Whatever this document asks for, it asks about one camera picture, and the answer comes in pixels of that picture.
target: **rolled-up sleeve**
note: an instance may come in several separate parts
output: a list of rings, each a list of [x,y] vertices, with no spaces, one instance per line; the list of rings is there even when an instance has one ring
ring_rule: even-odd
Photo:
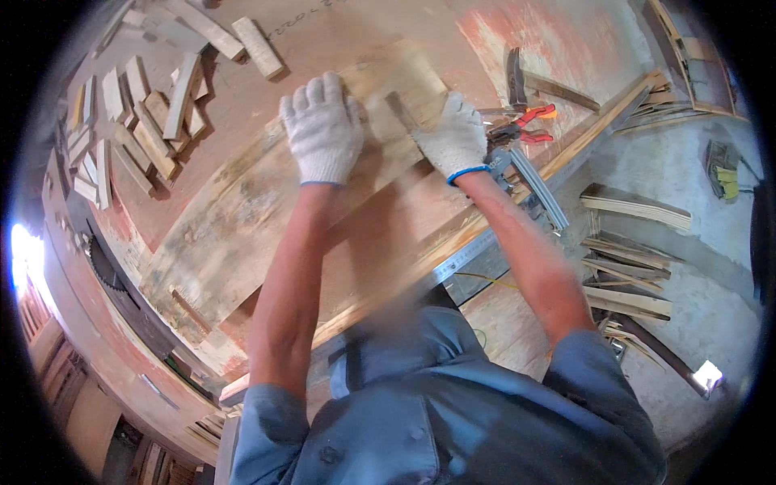
[[[280,483],[293,474],[310,426],[305,403],[274,384],[248,388],[230,485]]]
[[[542,383],[621,428],[656,475],[665,477],[665,455],[652,422],[598,332],[576,331],[558,342]]]

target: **white glove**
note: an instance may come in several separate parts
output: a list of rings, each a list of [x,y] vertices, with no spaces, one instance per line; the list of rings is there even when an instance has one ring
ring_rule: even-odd
[[[448,96],[434,133],[414,130],[412,137],[450,185],[455,186],[453,180],[468,171],[490,170],[483,164],[487,140],[482,116],[459,92]]]
[[[302,172],[302,183],[344,185],[364,144],[359,106],[342,100],[340,78],[327,72],[280,100],[289,147]]]

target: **forearm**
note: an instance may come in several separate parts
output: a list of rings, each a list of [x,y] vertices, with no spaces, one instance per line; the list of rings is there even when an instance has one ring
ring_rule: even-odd
[[[487,218],[525,298],[554,347],[574,330],[594,330],[590,309],[574,270],[536,224],[484,171],[456,184]]]
[[[307,184],[300,190],[256,303],[248,343],[250,385],[274,383],[305,397],[336,191],[331,184]]]

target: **worker's left hand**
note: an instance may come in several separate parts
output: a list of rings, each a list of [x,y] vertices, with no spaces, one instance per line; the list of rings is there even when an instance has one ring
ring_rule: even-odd
[[[302,183],[344,185],[364,144],[359,106],[342,98],[340,78],[327,72],[300,86],[293,99],[280,100],[289,147],[302,172]]]

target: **person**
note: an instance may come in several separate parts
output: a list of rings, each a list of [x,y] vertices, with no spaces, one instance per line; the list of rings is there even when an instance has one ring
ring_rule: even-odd
[[[460,312],[422,307],[330,359],[333,399],[308,425],[324,239],[363,145],[358,111],[332,72],[280,102],[302,186],[251,323],[230,482],[662,483],[660,444],[573,269],[490,177],[480,114],[457,92],[413,137],[487,217],[554,349],[549,369],[538,383],[493,364]]]

